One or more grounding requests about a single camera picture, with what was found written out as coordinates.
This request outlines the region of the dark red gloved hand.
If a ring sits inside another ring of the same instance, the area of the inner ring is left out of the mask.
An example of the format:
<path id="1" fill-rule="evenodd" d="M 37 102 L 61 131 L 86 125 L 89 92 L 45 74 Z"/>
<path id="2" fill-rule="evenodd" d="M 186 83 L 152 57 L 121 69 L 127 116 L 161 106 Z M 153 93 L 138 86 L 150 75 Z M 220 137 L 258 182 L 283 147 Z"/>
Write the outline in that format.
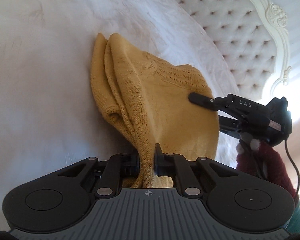
<path id="1" fill-rule="evenodd" d="M 297 191 L 293 187 L 281 155 L 271 146 L 247 135 L 239 140 L 236 150 L 237 170 L 279 185 L 290 193 L 295 202 L 298 202 Z"/>

